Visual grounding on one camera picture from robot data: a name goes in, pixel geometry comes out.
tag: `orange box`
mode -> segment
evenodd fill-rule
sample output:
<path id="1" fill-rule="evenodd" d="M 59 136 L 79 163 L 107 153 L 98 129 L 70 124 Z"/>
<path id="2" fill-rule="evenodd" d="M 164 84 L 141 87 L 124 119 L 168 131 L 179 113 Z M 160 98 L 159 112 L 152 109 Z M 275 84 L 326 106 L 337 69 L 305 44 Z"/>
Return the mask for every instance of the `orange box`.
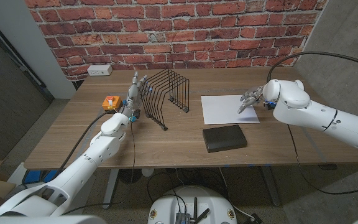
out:
<path id="1" fill-rule="evenodd" d="M 120 96 L 106 96 L 106 99 L 104 99 L 104 102 L 102 104 L 102 107 L 105 111 L 113 110 L 113 109 L 119 109 L 122 107 L 122 100 Z"/>

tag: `cable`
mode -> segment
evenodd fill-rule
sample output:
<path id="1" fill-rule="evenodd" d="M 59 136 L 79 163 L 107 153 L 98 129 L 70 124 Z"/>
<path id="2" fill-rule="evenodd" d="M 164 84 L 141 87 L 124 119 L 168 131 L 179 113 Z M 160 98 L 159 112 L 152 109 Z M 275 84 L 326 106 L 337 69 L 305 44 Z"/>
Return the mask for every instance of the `cable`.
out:
<path id="1" fill-rule="evenodd" d="M 358 63 L 358 59 L 354 58 L 354 57 L 349 57 L 346 55 L 341 55 L 341 54 L 335 54 L 335 53 L 329 53 L 329 52 L 301 52 L 301 53 L 297 53 L 297 54 L 293 54 L 290 56 L 287 56 L 281 60 L 279 60 L 276 64 L 273 65 L 273 67 L 270 69 L 270 71 L 268 71 L 267 74 L 267 79 L 266 82 L 269 82 L 272 79 L 272 71 L 275 67 L 279 66 L 282 62 L 284 62 L 285 60 L 289 59 L 289 58 L 293 58 L 293 57 L 297 57 L 299 55 L 327 55 L 327 56 L 332 56 L 332 57 L 339 57 L 339 58 L 343 58 L 346 60 L 351 60 L 353 62 L 357 62 Z"/>
<path id="2" fill-rule="evenodd" d="M 288 124 L 287 124 L 287 126 L 288 126 L 288 130 L 290 131 L 293 148 L 294 148 L 294 150 L 295 150 L 295 155 L 296 155 L 296 163 L 298 164 L 299 171 L 301 172 L 301 175 L 302 175 L 302 177 L 304 178 L 304 180 L 305 180 L 310 186 L 312 186 L 312 188 L 314 188 L 314 189 L 320 191 L 321 193 L 329 194 L 329 195 L 345 195 L 345 194 L 353 194 L 353 193 L 357 193 L 357 192 L 358 192 L 358 190 L 351 190 L 351 191 L 347 191 L 347 192 L 327 192 L 327 191 L 321 190 L 321 189 L 315 187 L 313 184 L 311 184 L 311 183 L 308 181 L 308 179 L 306 179 L 306 177 L 305 177 L 305 175 L 304 175 L 304 173 L 303 173 L 303 171 L 302 171 L 302 169 L 301 169 L 301 166 L 300 166 L 300 164 L 299 164 L 298 151 L 296 150 L 296 145 L 295 145 L 295 141 L 294 141 L 294 139 L 293 139 L 293 135 L 292 135 L 292 132 L 291 132 L 291 128 L 290 128 L 290 126 L 289 126 Z"/>
<path id="3" fill-rule="evenodd" d="M 81 135 L 81 137 L 79 138 L 79 140 L 77 141 L 77 143 L 74 145 L 73 149 L 70 151 L 70 153 L 68 154 L 68 156 L 66 157 L 65 161 L 63 162 L 63 164 L 60 166 L 60 168 L 56 171 L 55 175 L 52 177 L 52 180 L 54 180 L 60 173 L 61 171 L 64 169 L 65 165 L 67 164 L 68 160 L 70 159 L 70 157 L 73 155 L 75 149 L 77 148 L 77 146 L 80 144 L 81 140 L 84 138 L 85 134 L 88 132 L 88 130 L 92 127 L 92 125 L 98 121 L 98 119 L 100 119 L 101 117 L 103 117 L 104 115 L 108 114 L 108 113 L 112 113 L 115 114 L 117 113 L 116 110 L 109 110 L 104 112 L 103 114 L 99 115 L 96 119 L 94 119 L 89 125 L 88 127 L 85 129 L 84 133 Z"/>
<path id="4" fill-rule="evenodd" d="M 111 202 L 111 203 L 95 203 L 95 204 L 91 204 L 91 205 L 84 205 L 84 206 L 81 206 L 81 207 L 78 207 L 78 208 L 74 208 L 68 212 L 65 212 L 61 215 L 67 215 L 71 212 L 74 212 L 74 211 L 77 211 L 78 209 L 81 209 L 81 208 L 88 208 L 88 207 L 92 207 L 92 206 L 97 206 L 97 205 L 118 205 L 118 204 L 121 204 L 121 203 L 124 203 L 128 198 L 129 196 L 131 195 L 131 191 L 132 191 L 132 181 L 134 179 L 134 171 L 135 171 L 135 159 L 136 159 L 136 149 L 135 149 L 135 136 L 134 136 L 134 132 L 132 130 L 132 123 L 131 123 L 131 133 L 132 133 L 132 140 L 134 141 L 134 163 L 132 165 L 132 174 L 131 174 L 131 182 L 129 183 L 129 190 L 128 190 L 128 194 L 127 196 L 125 197 L 124 200 L 120 201 L 120 202 Z"/>
<path id="5" fill-rule="evenodd" d="M 223 178 L 223 181 L 224 181 L 224 185 L 225 185 L 226 188 L 227 188 L 226 179 L 224 178 L 222 169 L 221 169 L 220 167 L 219 167 L 219 171 L 221 172 L 221 175 L 222 175 L 222 178 Z M 230 202 L 230 204 L 233 206 L 233 208 L 235 208 L 237 211 L 241 212 L 241 213 L 244 214 L 244 215 L 247 215 L 248 217 L 251 217 L 251 221 L 254 221 L 254 220 L 255 220 L 255 218 L 254 218 L 252 215 L 249 215 L 248 213 L 243 212 L 242 210 L 240 210 L 239 208 L 237 208 L 236 206 L 234 206 L 233 203 L 232 203 L 231 200 L 230 200 L 230 197 L 229 197 L 229 202 Z"/>

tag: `metal file organizer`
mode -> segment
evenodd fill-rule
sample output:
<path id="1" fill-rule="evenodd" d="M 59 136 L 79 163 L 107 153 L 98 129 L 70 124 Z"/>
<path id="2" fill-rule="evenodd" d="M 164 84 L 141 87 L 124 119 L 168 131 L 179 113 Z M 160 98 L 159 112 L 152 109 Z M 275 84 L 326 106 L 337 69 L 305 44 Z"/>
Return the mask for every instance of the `metal file organizer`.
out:
<path id="1" fill-rule="evenodd" d="M 146 79 L 140 93 L 145 115 L 151 118 L 166 131 L 162 106 L 167 93 L 168 100 L 184 112 L 189 112 L 189 79 L 177 74 L 173 70 L 165 69 Z"/>

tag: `electrical outlet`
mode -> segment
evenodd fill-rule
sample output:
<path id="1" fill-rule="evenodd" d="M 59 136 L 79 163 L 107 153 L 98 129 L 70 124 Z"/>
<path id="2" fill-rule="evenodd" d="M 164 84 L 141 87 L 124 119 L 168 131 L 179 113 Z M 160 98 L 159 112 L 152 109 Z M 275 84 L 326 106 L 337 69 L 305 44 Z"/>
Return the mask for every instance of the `electrical outlet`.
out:
<path id="1" fill-rule="evenodd" d="M 90 76 L 110 75 L 111 72 L 111 65 L 91 65 L 88 68 L 88 74 Z"/>

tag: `brick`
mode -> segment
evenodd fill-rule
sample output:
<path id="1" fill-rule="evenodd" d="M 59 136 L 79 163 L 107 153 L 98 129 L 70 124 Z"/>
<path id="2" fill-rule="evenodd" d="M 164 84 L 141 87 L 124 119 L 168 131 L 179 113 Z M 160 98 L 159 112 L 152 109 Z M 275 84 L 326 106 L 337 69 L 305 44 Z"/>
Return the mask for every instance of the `brick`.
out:
<path id="1" fill-rule="evenodd" d="M 290 26 L 285 31 L 285 35 L 298 35 L 301 29 L 302 26 Z"/>
<path id="2" fill-rule="evenodd" d="M 71 57 L 71 56 L 82 56 L 86 55 L 85 49 L 83 47 L 70 47 L 65 49 L 55 49 L 53 50 L 57 57 Z"/>
<path id="3" fill-rule="evenodd" d="M 271 14 L 268 19 L 268 25 L 281 25 L 283 24 L 284 14 Z"/>
<path id="4" fill-rule="evenodd" d="M 303 42 L 303 37 L 290 37 L 290 38 L 279 38 L 274 42 L 275 47 L 284 46 L 300 46 Z"/>
<path id="5" fill-rule="evenodd" d="M 206 40 L 209 36 L 208 30 L 199 30 L 194 33 L 194 37 L 196 40 Z"/>
<path id="6" fill-rule="evenodd" d="M 313 26 L 303 26 L 300 35 L 310 35 Z"/>
<path id="7" fill-rule="evenodd" d="M 187 68 L 212 68 L 213 62 L 187 62 Z"/>
<path id="8" fill-rule="evenodd" d="M 266 11 L 294 11 L 298 8 L 300 0 L 267 0 Z"/>
<path id="9" fill-rule="evenodd" d="M 118 21 L 95 21 L 92 22 L 92 28 L 96 32 L 119 32 L 122 29 L 122 24 Z"/>
<path id="10" fill-rule="evenodd" d="M 259 47 L 273 47 L 274 39 L 262 39 L 260 40 Z"/>
<path id="11" fill-rule="evenodd" d="M 173 21 L 173 28 L 175 30 L 187 29 L 187 27 L 188 27 L 188 23 L 184 19 L 175 19 Z"/>
<path id="12" fill-rule="evenodd" d="M 77 33 L 79 34 L 92 31 L 92 27 L 91 24 L 89 24 L 89 22 L 76 22 L 74 23 L 74 27 Z"/>
<path id="13" fill-rule="evenodd" d="M 188 51 L 204 51 L 204 50 L 213 50 L 213 49 L 214 49 L 213 42 L 198 42 L 198 43 L 187 44 Z"/>
<path id="14" fill-rule="evenodd" d="M 44 35 L 75 34 L 71 24 L 40 24 L 39 26 Z"/>
<path id="15" fill-rule="evenodd" d="M 259 27 L 255 37 L 281 37 L 285 34 L 286 27 Z"/>
<path id="16" fill-rule="evenodd" d="M 143 46 L 131 45 L 131 46 L 129 46 L 129 53 L 130 54 L 143 54 L 144 53 Z"/>
<path id="17" fill-rule="evenodd" d="M 123 21 L 122 23 L 124 24 L 124 29 L 127 32 L 136 32 L 139 30 L 136 21 Z"/>
<path id="18" fill-rule="evenodd" d="M 172 50 L 174 52 L 185 52 L 186 51 L 186 44 L 173 44 Z"/>
<path id="19" fill-rule="evenodd" d="M 300 10 L 312 10 L 317 4 L 317 0 L 303 0 L 299 5 Z"/>
<path id="20" fill-rule="evenodd" d="M 81 0 L 82 4 L 99 5 L 99 6 L 112 6 L 114 0 Z"/>
<path id="21" fill-rule="evenodd" d="M 265 1 L 247 2 L 246 12 L 263 12 Z"/>
<path id="22" fill-rule="evenodd" d="M 212 39 L 232 39 L 239 36 L 240 29 L 215 29 L 210 34 Z"/>
<path id="23" fill-rule="evenodd" d="M 60 6 L 59 0 L 24 0 L 29 8 Z"/>
<path id="24" fill-rule="evenodd" d="M 111 65 L 113 70 L 133 70 L 134 66 L 133 65 Z"/>
<path id="25" fill-rule="evenodd" d="M 105 54 L 129 54 L 128 46 L 102 45 L 101 49 Z"/>
<path id="26" fill-rule="evenodd" d="M 146 7 L 146 17 L 147 18 L 156 18 L 159 19 L 160 15 L 160 8 L 158 6 Z"/>
<path id="27" fill-rule="evenodd" d="M 166 55 L 154 55 L 153 62 L 166 62 L 167 56 Z"/>
<path id="28" fill-rule="evenodd" d="M 162 6 L 162 17 L 194 16 L 194 5 Z"/>
<path id="29" fill-rule="evenodd" d="M 166 4 L 168 0 L 136 0 L 138 4 Z"/>
<path id="30" fill-rule="evenodd" d="M 140 30 L 141 31 L 165 31 L 172 30 L 171 21 L 140 21 Z"/>
<path id="31" fill-rule="evenodd" d="M 124 63 L 124 57 L 122 55 L 112 55 L 110 59 L 113 63 Z"/>
<path id="32" fill-rule="evenodd" d="M 105 43 L 116 44 L 117 35 L 116 34 L 103 34 L 103 40 Z"/>
<path id="33" fill-rule="evenodd" d="M 280 47 L 278 50 L 278 56 L 288 56 L 291 54 L 292 47 Z"/>
<path id="34" fill-rule="evenodd" d="M 244 38 L 254 38 L 255 30 L 254 28 L 244 27 L 241 29 L 240 35 Z"/>
<path id="35" fill-rule="evenodd" d="M 239 50 L 237 52 L 237 58 L 247 58 L 249 57 L 250 50 Z"/>
<path id="36" fill-rule="evenodd" d="M 56 58 L 56 60 L 57 60 L 57 63 L 59 64 L 59 66 L 61 66 L 61 67 L 68 66 L 67 59 L 65 59 L 65 58 Z"/>
<path id="37" fill-rule="evenodd" d="M 215 42 L 215 50 L 229 50 L 229 41 Z"/>
<path id="38" fill-rule="evenodd" d="M 110 9 L 107 7 L 97 7 L 94 9 L 97 19 L 111 19 Z"/>
<path id="39" fill-rule="evenodd" d="M 151 55 L 126 55 L 124 56 L 126 63 L 150 63 L 153 62 Z"/>
<path id="40" fill-rule="evenodd" d="M 197 15 L 208 16 L 211 13 L 212 5 L 210 4 L 197 4 Z"/>
<path id="41" fill-rule="evenodd" d="M 234 27 L 236 25 L 236 16 L 223 17 L 221 27 Z"/>
<path id="42" fill-rule="evenodd" d="M 83 58 L 85 63 L 111 63 L 111 59 L 108 56 L 90 56 Z"/>
<path id="43" fill-rule="evenodd" d="M 57 22 L 60 20 L 56 10 L 40 10 L 39 13 L 45 22 Z"/>
<path id="44" fill-rule="evenodd" d="M 55 38 L 45 38 L 45 41 L 47 42 L 48 46 L 51 48 L 59 47 L 59 43 Z"/>
<path id="45" fill-rule="evenodd" d="M 147 64 L 147 68 L 149 68 L 149 69 L 168 69 L 168 68 L 173 68 L 173 64 L 172 63 L 152 63 L 152 64 Z"/>
<path id="46" fill-rule="evenodd" d="M 174 67 L 175 69 L 187 68 L 187 65 L 186 62 L 175 62 Z"/>
<path id="47" fill-rule="evenodd" d="M 90 65 L 83 65 L 75 68 L 67 68 L 67 74 L 68 75 L 81 75 L 87 73 L 87 69 L 90 67 Z"/>
<path id="48" fill-rule="evenodd" d="M 144 50 L 146 53 L 168 53 L 171 52 L 171 45 L 145 45 Z"/>
<path id="49" fill-rule="evenodd" d="M 149 37 L 147 34 L 118 34 L 120 44 L 125 43 L 147 43 Z"/>
<path id="50" fill-rule="evenodd" d="M 100 47 L 87 47 L 85 49 L 86 49 L 88 55 L 101 55 L 102 54 Z"/>
<path id="51" fill-rule="evenodd" d="M 167 61 L 169 62 L 181 62 L 187 60 L 193 60 L 194 53 L 179 53 L 179 54 L 168 54 Z"/>
<path id="52" fill-rule="evenodd" d="M 70 57 L 68 58 L 68 63 L 70 65 L 82 65 L 84 64 L 84 61 L 82 61 L 82 58 L 79 56 L 76 57 Z"/>
<path id="53" fill-rule="evenodd" d="M 196 60 L 207 60 L 208 52 L 196 52 Z"/>
<path id="54" fill-rule="evenodd" d="M 259 40 L 232 40 L 230 41 L 230 49 L 247 50 L 255 49 L 259 46 Z"/>
<path id="55" fill-rule="evenodd" d="M 252 66 L 265 66 L 266 58 L 254 58 L 252 59 Z"/>
<path id="56" fill-rule="evenodd" d="M 287 15 L 284 24 L 313 24 L 317 13 L 302 13 Z"/>
<path id="57" fill-rule="evenodd" d="M 193 40 L 194 33 L 193 31 L 179 31 L 179 32 L 165 33 L 165 36 L 167 38 L 167 42 L 189 41 L 189 40 Z"/>
<path id="58" fill-rule="evenodd" d="M 214 62 L 214 68 L 226 68 L 227 61 Z"/>
<path id="59" fill-rule="evenodd" d="M 78 0 L 61 0 L 61 2 L 64 6 L 74 6 L 78 3 Z"/>
<path id="60" fill-rule="evenodd" d="M 74 45 L 73 41 L 69 37 L 56 37 L 57 41 L 59 41 L 62 46 L 72 46 Z"/>
<path id="61" fill-rule="evenodd" d="M 102 38 L 98 34 L 79 35 L 73 37 L 75 45 L 101 44 Z"/>
<path id="62" fill-rule="evenodd" d="M 219 27 L 220 24 L 219 18 L 189 19 L 189 29 L 214 28 Z"/>
<path id="63" fill-rule="evenodd" d="M 269 48 L 269 49 L 255 49 L 252 50 L 249 54 L 250 57 L 254 56 L 276 56 L 277 49 Z"/>
<path id="64" fill-rule="evenodd" d="M 223 52 L 214 51 L 211 52 L 209 55 L 210 60 L 227 60 L 236 57 L 237 57 L 237 52 L 235 50 L 223 51 Z"/>
<path id="65" fill-rule="evenodd" d="M 268 18 L 269 18 L 268 14 L 239 16 L 239 20 L 237 21 L 237 26 L 266 25 Z"/>
<path id="66" fill-rule="evenodd" d="M 115 18 L 144 18 L 143 7 L 114 7 L 111 8 L 111 13 Z"/>
<path id="67" fill-rule="evenodd" d="M 60 18 L 64 21 L 72 21 L 78 19 L 94 19 L 93 9 L 90 7 L 82 7 L 75 9 L 58 9 Z"/>
<path id="68" fill-rule="evenodd" d="M 248 67 L 251 66 L 252 59 L 237 59 L 233 61 L 228 61 L 228 68 L 236 68 L 236 67 Z"/>
<path id="69" fill-rule="evenodd" d="M 42 22 L 41 17 L 38 15 L 37 12 L 30 10 L 31 16 L 34 18 L 35 22 Z"/>
<path id="70" fill-rule="evenodd" d="M 225 14 L 236 14 L 242 13 L 246 9 L 245 2 L 230 2 L 222 4 L 214 4 L 212 8 L 212 14 L 214 15 L 225 15 Z"/>

